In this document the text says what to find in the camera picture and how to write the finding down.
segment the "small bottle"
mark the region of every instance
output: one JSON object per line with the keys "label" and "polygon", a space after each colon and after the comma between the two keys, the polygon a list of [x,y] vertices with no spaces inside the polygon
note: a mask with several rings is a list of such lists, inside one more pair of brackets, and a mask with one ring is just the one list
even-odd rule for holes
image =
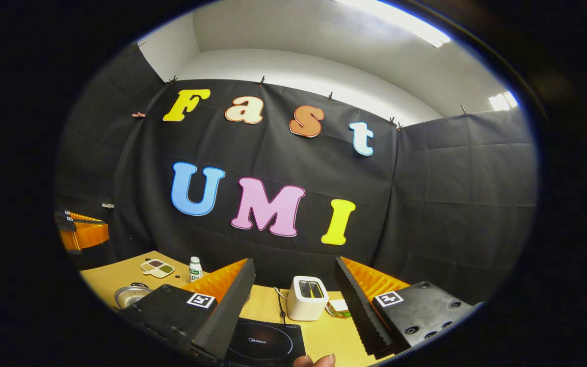
{"label": "small bottle", "polygon": [[203,277],[203,268],[201,262],[196,256],[192,256],[189,260],[189,280],[194,281]]}

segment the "metal pot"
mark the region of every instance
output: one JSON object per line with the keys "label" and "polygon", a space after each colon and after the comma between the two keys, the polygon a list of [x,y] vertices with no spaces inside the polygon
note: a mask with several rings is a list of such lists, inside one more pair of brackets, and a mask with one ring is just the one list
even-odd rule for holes
{"label": "metal pot", "polygon": [[120,309],[124,309],[151,292],[153,290],[144,283],[131,283],[130,286],[124,286],[115,292],[115,302]]}

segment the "orange foam padding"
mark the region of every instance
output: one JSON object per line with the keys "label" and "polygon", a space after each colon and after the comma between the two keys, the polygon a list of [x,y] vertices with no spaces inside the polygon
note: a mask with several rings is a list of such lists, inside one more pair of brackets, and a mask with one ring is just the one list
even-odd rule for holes
{"label": "orange foam padding", "polygon": [[235,281],[237,274],[246,263],[246,260],[248,259],[244,258],[243,260],[239,260],[236,263],[207,274],[206,276],[183,286],[182,289],[215,297],[217,302],[221,304],[221,300],[223,300],[223,297],[226,295],[232,282]]}
{"label": "orange foam padding", "polygon": [[364,292],[368,301],[372,304],[373,298],[382,293],[401,290],[409,284],[395,279],[392,276],[377,271],[371,267],[352,261],[349,258],[341,256],[345,266],[355,278],[361,291]]}
{"label": "orange foam padding", "polygon": [[74,223],[76,232],[61,230],[60,235],[66,249],[80,250],[102,244],[110,239],[108,225],[99,219],[89,218],[80,214],[71,213],[73,219],[91,221],[92,223]]}

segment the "hand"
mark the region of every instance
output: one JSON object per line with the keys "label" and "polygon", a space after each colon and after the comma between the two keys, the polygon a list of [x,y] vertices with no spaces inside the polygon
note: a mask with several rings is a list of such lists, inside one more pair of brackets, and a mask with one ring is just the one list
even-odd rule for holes
{"label": "hand", "polygon": [[293,367],[334,367],[335,361],[334,353],[320,358],[316,363],[308,355],[303,355],[293,361]]}

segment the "induction cooktop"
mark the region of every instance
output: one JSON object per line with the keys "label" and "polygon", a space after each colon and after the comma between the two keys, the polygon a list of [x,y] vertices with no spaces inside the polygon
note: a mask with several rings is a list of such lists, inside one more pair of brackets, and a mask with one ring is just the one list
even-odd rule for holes
{"label": "induction cooktop", "polygon": [[239,318],[226,353],[228,367],[291,367],[305,355],[300,325]]}

